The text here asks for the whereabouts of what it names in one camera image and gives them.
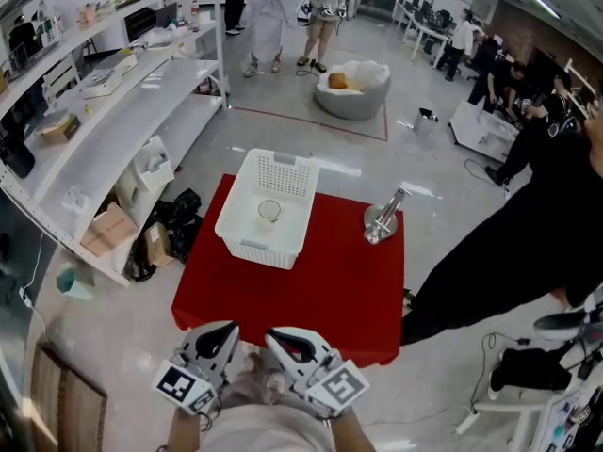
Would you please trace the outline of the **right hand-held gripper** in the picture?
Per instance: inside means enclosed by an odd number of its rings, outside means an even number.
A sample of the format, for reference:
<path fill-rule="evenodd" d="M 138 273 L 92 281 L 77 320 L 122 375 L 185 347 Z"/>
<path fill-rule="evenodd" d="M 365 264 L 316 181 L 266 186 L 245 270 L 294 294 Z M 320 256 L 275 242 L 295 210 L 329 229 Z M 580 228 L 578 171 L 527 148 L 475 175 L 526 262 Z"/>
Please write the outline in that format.
<path fill-rule="evenodd" d="M 341 416 L 370 388 L 355 363 L 344 361 L 315 331 L 275 327 L 265 341 L 291 377 L 292 391 L 318 416 Z"/>

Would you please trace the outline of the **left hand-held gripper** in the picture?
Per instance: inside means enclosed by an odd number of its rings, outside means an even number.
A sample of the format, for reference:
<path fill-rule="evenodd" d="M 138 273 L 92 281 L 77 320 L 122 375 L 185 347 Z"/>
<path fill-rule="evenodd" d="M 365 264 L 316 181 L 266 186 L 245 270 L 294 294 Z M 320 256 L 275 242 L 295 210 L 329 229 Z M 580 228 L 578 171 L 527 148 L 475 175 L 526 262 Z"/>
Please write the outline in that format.
<path fill-rule="evenodd" d="M 214 321 L 191 330 L 181 345 L 183 353 L 159 366 L 152 390 L 190 415 L 209 414 L 218 407 L 225 368 L 238 342 L 235 321 Z"/>

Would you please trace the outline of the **white perforated plastic basket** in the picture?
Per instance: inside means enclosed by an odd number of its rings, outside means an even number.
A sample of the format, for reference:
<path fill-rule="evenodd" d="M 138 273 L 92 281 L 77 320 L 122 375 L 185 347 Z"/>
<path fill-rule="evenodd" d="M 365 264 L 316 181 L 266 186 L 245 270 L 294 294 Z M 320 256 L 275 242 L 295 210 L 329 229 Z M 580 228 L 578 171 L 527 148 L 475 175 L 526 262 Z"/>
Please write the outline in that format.
<path fill-rule="evenodd" d="M 215 225 L 231 255 L 292 269 L 304 245 L 319 171 L 320 166 L 305 157 L 249 150 Z M 275 224 L 258 215 L 258 204 L 267 199 L 282 206 Z"/>

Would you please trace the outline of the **person's left forearm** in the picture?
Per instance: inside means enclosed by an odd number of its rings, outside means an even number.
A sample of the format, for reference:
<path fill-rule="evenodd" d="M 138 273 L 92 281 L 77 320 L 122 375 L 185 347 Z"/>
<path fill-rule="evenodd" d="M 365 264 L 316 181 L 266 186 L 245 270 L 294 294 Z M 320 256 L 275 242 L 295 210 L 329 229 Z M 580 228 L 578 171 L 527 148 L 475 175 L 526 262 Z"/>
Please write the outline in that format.
<path fill-rule="evenodd" d="M 190 415 L 183 409 L 176 409 L 171 420 L 166 452 L 200 452 L 201 419 L 199 414 Z"/>

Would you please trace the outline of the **person's right forearm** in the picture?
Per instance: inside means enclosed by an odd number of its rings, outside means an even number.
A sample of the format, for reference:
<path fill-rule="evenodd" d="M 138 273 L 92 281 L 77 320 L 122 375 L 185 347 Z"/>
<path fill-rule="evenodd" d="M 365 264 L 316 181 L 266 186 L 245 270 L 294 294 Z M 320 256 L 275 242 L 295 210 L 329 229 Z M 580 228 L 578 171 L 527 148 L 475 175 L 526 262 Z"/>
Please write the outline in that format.
<path fill-rule="evenodd" d="M 330 421 L 335 452 L 377 452 L 363 432 L 353 408 Z"/>

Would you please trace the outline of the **small cardboard box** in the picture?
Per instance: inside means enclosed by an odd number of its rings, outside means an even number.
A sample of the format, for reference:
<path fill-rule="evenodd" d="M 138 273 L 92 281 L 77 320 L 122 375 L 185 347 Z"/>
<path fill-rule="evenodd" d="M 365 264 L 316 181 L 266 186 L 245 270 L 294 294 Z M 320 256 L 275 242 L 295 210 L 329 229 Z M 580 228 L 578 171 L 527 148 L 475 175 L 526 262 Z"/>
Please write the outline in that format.
<path fill-rule="evenodd" d="M 166 266 L 173 257 L 171 255 L 171 241 L 167 228 L 159 222 L 154 223 L 144 233 L 147 248 L 147 259 L 152 266 Z"/>

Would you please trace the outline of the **silver metal stand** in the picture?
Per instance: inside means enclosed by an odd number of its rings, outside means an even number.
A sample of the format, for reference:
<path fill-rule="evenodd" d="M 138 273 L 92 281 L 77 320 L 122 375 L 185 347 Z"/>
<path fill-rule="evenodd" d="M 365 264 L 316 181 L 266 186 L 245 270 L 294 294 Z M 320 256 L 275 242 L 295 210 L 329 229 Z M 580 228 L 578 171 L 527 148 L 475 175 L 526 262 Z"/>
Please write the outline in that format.
<path fill-rule="evenodd" d="M 397 190 L 387 204 L 383 206 L 373 204 L 366 209 L 363 216 L 364 238 L 369 244 L 377 245 L 396 233 L 398 229 L 396 213 L 407 196 L 411 196 L 411 192 L 397 185 Z"/>

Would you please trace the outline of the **large cardboard box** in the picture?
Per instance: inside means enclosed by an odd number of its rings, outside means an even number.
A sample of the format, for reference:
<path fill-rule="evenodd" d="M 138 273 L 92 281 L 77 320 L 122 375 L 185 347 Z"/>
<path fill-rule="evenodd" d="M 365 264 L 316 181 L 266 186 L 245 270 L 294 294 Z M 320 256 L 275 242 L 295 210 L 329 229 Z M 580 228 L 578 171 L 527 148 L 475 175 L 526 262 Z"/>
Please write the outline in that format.
<path fill-rule="evenodd" d="M 114 250 L 127 239 L 135 237 L 139 228 L 115 202 L 96 216 L 80 240 L 80 244 L 96 257 Z"/>

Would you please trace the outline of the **person's grey trousers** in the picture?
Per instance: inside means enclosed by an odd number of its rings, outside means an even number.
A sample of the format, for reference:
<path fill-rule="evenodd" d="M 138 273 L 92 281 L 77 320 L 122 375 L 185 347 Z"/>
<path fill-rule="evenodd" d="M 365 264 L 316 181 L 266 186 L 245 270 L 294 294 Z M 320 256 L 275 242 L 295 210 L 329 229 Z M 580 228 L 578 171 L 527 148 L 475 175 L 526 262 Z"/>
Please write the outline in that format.
<path fill-rule="evenodd" d="M 302 409 L 302 400 L 285 389 L 285 374 L 281 370 L 271 367 L 258 352 L 249 353 L 244 363 L 244 369 L 221 393 L 224 409 L 246 405 Z"/>

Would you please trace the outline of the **red tablecloth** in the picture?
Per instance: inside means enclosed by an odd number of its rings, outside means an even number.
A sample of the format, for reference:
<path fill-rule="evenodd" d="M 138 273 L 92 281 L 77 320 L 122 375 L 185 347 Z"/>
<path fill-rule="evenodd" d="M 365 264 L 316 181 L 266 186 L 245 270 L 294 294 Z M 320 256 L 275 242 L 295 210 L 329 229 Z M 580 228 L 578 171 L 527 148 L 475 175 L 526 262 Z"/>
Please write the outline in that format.
<path fill-rule="evenodd" d="M 372 246 L 364 239 L 367 205 L 318 193 L 303 249 L 290 270 L 238 259 L 215 233 L 233 186 L 225 174 L 208 207 L 171 312 L 185 331 L 233 320 L 244 341 L 264 345 L 273 327 L 318 332 L 360 367 L 399 355 L 404 233 Z"/>

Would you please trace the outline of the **person's white t-shirt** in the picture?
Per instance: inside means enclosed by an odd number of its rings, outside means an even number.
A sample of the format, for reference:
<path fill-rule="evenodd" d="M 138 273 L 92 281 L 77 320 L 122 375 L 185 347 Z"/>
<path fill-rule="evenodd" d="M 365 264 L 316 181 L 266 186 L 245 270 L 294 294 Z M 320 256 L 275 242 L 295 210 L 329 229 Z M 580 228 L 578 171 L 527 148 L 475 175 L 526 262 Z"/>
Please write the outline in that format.
<path fill-rule="evenodd" d="M 286 405 L 244 405 L 223 411 L 201 436 L 200 452 L 335 452 L 331 431 Z"/>

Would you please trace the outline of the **pile of black plastic bags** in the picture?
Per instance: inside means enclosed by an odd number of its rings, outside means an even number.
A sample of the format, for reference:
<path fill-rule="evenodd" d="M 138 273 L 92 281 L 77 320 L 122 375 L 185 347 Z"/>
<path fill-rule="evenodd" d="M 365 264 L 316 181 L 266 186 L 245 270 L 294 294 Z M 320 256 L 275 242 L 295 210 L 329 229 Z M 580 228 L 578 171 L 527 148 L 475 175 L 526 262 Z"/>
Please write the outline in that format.
<path fill-rule="evenodd" d="M 200 196 L 191 188 L 181 192 L 172 202 L 159 200 L 145 222 L 140 236 L 134 241 L 124 266 L 124 276 L 129 281 L 144 282 L 161 267 L 149 264 L 144 240 L 144 233 L 156 222 L 167 228 L 172 261 L 184 265 L 203 223 L 203 218 L 198 215 L 201 204 Z"/>

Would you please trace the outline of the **teal bin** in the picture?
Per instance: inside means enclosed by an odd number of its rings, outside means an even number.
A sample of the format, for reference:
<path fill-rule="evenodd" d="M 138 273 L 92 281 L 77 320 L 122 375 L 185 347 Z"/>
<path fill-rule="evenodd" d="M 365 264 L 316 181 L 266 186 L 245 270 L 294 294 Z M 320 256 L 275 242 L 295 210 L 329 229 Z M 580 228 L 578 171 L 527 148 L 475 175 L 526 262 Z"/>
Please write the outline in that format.
<path fill-rule="evenodd" d="M 66 266 L 56 276 L 58 291 L 65 297 L 91 301 L 94 278 L 87 266 Z"/>

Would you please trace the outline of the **wooden board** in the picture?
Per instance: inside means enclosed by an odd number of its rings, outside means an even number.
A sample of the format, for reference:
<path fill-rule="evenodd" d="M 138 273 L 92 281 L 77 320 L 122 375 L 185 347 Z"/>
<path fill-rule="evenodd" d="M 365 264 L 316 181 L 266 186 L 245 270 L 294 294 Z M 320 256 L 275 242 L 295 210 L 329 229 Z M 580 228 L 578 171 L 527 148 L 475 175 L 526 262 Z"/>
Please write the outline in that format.
<path fill-rule="evenodd" d="M 30 399 L 37 452 L 103 452 L 107 395 L 50 346 L 36 347 Z"/>

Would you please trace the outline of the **small white perforated basket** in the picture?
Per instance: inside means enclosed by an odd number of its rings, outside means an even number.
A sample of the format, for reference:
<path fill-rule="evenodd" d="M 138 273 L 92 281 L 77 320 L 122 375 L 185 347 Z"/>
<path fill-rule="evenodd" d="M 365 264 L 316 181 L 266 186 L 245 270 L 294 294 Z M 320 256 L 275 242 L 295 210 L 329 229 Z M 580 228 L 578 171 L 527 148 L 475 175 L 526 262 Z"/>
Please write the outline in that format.
<path fill-rule="evenodd" d="M 132 165 L 139 184 L 148 191 L 157 190 L 174 179 L 171 159 L 160 136 L 148 139 L 135 155 Z"/>

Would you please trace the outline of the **clear plastic bag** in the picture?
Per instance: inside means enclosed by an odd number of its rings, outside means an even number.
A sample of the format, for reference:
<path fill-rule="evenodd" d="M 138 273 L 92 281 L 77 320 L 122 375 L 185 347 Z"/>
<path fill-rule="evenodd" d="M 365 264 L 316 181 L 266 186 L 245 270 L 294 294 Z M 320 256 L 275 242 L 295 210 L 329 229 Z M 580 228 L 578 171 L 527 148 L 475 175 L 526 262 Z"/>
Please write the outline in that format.
<path fill-rule="evenodd" d="M 81 186 L 71 186 L 63 196 L 61 204 L 65 209 L 81 215 L 89 208 L 90 197 L 82 191 Z"/>

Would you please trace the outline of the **white metal shelf rack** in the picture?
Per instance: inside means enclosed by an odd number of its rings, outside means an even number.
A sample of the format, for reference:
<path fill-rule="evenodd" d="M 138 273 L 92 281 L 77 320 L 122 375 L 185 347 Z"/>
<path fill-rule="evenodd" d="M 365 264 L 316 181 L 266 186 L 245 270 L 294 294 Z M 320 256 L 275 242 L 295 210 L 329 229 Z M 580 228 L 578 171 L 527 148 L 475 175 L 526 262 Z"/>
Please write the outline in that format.
<path fill-rule="evenodd" d="M 24 92 L 88 38 L 163 1 L 139 0 L 102 14 L 87 29 L 67 32 L 58 48 L 18 83 L 16 91 Z M 65 144 L 45 147 L 30 138 L 26 145 L 37 154 L 27 178 L 17 177 L 0 162 L 0 195 L 60 246 L 123 286 L 129 284 L 123 270 L 131 247 L 166 186 L 152 191 L 141 186 L 138 200 L 125 211 L 139 228 L 135 237 L 102 257 L 86 250 L 80 240 L 92 220 L 103 213 L 102 202 L 119 177 L 128 170 L 134 173 L 132 161 L 150 137 L 161 137 L 176 170 L 218 109 L 226 106 L 220 0 L 213 0 L 213 7 L 213 18 L 202 22 L 198 32 L 172 40 L 161 50 L 141 51 L 138 64 L 110 95 L 91 100 L 72 94 L 65 97 L 80 126 Z M 61 204 L 71 186 L 81 186 L 90 197 L 89 208 L 81 215 Z"/>

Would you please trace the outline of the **grey beanbag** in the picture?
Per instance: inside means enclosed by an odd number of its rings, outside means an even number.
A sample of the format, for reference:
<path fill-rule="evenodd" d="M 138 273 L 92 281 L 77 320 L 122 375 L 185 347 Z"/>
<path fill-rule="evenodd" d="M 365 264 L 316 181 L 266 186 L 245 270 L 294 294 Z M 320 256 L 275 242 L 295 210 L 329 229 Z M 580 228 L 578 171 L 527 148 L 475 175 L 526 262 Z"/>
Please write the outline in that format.
<path fill-rule="evenodd" d="M 330 73 L 345 73 L 361 90 L 330 89 Z M 322 74 L 315 86 L 314 99 L 327 113 L 350 121 L 366 121 L 374 118 L 384 104 L 391 87 L 390 69 L 374 60 L 350 60 L 333 65 Z"/>

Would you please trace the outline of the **metal trash can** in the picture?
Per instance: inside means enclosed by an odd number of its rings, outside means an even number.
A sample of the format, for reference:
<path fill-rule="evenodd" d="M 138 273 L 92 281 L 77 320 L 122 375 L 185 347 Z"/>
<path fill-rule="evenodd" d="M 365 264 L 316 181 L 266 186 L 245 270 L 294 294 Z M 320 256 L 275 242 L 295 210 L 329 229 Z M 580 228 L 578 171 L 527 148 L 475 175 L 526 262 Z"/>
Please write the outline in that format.
<path fill-rule="evenodd" d="M 438 122 L 439 118 L 432 110 L 420 107 L 413 124 L 413 131 L 418 136 L 427 136 Z"/>

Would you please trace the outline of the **white panel board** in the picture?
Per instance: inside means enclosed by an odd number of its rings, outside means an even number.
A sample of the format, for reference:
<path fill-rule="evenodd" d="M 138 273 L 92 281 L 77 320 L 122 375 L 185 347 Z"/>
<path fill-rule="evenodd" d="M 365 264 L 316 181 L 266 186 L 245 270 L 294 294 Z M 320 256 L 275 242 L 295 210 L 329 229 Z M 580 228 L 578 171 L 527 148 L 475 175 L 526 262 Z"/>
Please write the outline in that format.
<path fill-rule="evenodd" d="M 603 452 L 603 386 L 555 396 L 541 414 L 530 452 Z"/>

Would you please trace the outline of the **orange cushion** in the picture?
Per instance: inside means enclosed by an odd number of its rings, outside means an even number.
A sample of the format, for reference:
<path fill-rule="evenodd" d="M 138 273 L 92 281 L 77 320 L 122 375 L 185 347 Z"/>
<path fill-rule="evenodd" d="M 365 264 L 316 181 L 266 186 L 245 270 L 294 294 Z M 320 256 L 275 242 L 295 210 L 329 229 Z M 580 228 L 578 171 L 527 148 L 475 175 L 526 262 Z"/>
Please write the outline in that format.
<path fill-rule="evenodd" d="M 330 89 L 347 89 L 358 91 L 360 91 L 362 88 L 345 73 L 330 73 L 328 76 L 328 86 Z"/>

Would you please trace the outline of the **white cart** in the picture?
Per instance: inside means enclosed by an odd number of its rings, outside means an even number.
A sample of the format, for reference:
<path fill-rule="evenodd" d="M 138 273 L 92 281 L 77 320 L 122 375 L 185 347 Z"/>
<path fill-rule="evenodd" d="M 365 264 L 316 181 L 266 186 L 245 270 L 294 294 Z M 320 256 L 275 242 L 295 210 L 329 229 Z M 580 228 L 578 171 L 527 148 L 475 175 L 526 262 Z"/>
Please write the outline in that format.
<path fill-rule="evenodd" d="M 519 131 L 495 114 L 461 101 L 449 121 L 455 142 L 468 150 L 504 163 Z"/>

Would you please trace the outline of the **white flat appliance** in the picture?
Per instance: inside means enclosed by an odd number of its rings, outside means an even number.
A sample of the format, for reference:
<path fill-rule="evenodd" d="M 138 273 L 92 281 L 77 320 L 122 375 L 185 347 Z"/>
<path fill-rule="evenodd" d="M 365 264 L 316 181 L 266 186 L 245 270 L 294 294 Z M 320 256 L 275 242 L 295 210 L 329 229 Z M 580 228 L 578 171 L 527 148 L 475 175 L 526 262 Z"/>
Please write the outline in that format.
<path fill-rule="evenodd" d="M 116 53 L 100 62 L 82 81 L 79 96 L 93 99 L 110 95 L 123 81 L 123 76 L 138 64 L 134 53 Z"/>

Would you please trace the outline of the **white checked cloth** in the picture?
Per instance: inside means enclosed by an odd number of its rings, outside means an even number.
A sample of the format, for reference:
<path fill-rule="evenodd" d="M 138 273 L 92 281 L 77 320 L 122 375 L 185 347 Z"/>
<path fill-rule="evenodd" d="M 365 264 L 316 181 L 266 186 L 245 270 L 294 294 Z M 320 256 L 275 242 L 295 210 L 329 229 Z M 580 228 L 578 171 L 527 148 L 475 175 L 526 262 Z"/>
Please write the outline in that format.
<path fill-rule="evenodd" d="M 272 61 L 282 51 L 286 27 L 297 25 L 302 0 L 246 0 L 243 21 L 251 35 L 251 55 L 259 62 Z"/>

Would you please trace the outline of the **black microwave oven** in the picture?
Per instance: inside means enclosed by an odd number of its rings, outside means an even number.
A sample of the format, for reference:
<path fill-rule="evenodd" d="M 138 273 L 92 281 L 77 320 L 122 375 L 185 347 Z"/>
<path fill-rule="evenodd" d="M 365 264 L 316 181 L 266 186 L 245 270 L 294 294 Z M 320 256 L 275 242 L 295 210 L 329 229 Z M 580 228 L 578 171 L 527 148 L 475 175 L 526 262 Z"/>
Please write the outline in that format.
<path fill-rule="evenodd" d="M 124 18 L 128 41 L 134 41 L 156 25 L 156 12 L 151 8 L 141 8 Z"/>

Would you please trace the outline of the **black monitor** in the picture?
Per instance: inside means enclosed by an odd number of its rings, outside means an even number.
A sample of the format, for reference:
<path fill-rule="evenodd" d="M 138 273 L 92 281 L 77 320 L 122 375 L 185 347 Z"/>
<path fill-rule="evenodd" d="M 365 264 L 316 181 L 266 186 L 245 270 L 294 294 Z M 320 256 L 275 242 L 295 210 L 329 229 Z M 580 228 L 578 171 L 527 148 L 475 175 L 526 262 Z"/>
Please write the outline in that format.
<path fill-rule="evenodd" d="M 155 12 L 155 26 L 167 28 L 170 24 L 177 22 L 178 4 L 172 3 Z"/>

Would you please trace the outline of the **white office desk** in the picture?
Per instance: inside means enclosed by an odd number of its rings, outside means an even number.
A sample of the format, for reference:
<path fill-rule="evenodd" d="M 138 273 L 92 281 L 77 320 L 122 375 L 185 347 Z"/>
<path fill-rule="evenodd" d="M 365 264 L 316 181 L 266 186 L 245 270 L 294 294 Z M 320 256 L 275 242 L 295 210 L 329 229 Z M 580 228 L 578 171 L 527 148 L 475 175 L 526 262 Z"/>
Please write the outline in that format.
<path fill-rule="evenodd" d="M 414 28 L 416 30 L 416 41 L 410 55 L 412 61 L 416 60 L 420 44 L 424 37 L 429 37 L 440 42 L 440 48 L 436 54 L 435 60 L 432 67 L 435 68 L 440 58 L 444 54 L 445 46 L 450 41 L 448 36 L 448 30 L 452 24 L 452 19 L 449 14 L 443 13 L 442 11 L 434 13 L 432 18 L 426 18 L 418 10 L 410 11 L 405 6 L 400 6 L 400 10 L 403 15 L 407 18 L 408 23 L 402 37 L 402 43 L 405 44 L 408 40 L 410 31 Z"/>

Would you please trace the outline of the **whiteboard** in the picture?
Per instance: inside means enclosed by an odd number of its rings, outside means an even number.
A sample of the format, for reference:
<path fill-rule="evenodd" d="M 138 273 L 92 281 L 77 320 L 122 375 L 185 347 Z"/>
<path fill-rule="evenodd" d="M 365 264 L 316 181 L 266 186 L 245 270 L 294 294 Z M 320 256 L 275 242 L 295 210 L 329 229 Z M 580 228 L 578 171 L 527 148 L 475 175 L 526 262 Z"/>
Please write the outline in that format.
<path fill-rule="evenodd" d="M 471 4 L 465 0 L 432 0 L 432 11 L 447 11 L 451 18 L 459 20 L 465 10 L 470 10 Z"/>

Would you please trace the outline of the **white metal frame stand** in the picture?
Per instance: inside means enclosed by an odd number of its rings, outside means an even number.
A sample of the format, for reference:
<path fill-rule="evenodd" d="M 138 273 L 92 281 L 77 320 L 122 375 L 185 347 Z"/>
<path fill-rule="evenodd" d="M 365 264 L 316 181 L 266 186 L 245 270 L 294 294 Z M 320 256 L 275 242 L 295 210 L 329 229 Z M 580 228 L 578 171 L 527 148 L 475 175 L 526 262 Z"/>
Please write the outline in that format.
<path fill-rule="evenodd" d="M 508 442 L 509 452 L 536 452 L 537 439 L 545 418 L 544 404 L 496 404 L 478 402 L 471 408 L 472 414 L 480 417 L 483 412 L 514 414 L 516 423 Z"/>

